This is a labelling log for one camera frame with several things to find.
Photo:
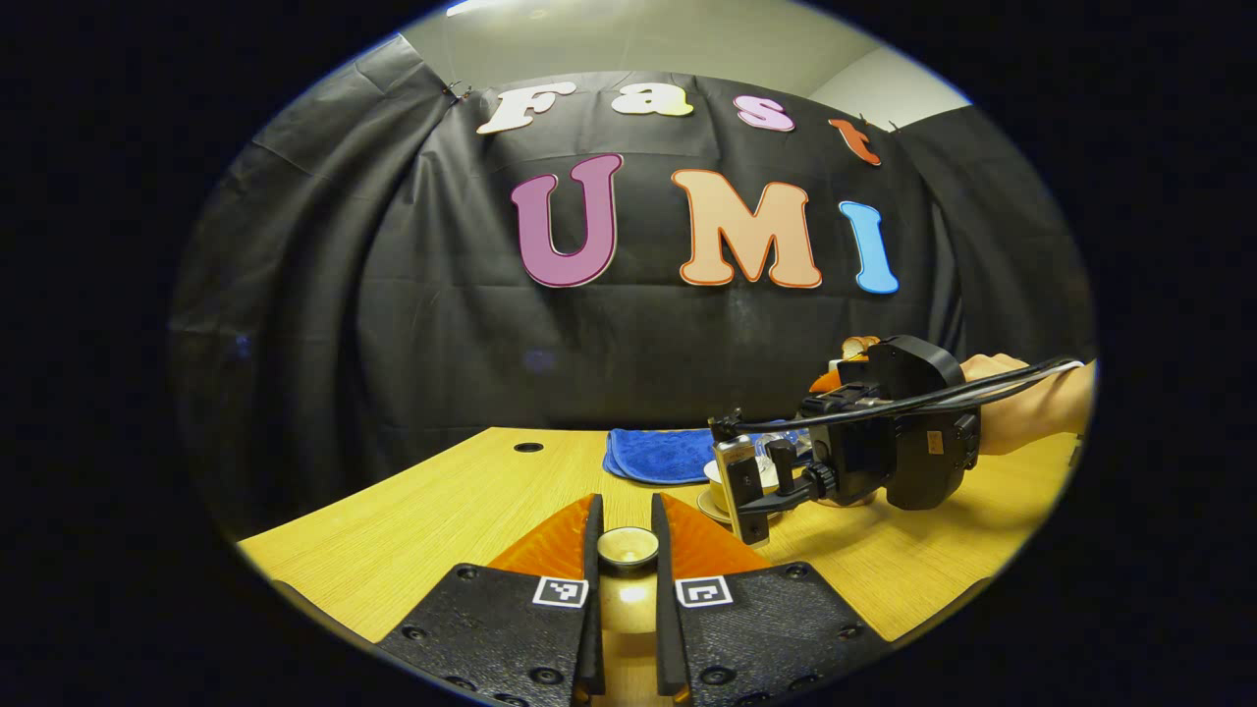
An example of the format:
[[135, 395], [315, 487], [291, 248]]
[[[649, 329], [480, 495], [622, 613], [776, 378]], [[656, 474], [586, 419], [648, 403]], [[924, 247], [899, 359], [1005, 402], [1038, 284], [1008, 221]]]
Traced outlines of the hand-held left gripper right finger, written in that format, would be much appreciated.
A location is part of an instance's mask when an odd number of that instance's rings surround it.
[[890, 644], [804, 561], [772, 567], [670, 494], [657, 536], [657, 692], [680, 706], [754, 706], [838, 681]]

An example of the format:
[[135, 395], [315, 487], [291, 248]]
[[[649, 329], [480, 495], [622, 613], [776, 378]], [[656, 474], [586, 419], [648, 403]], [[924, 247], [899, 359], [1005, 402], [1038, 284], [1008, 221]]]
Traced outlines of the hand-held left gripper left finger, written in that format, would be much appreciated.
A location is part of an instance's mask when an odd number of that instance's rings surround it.
[[380, 648], [504, 704], [587, 706], [606, 689], [601, 533], [601, 496], [571, 502], [491, 564], [449, 569]]

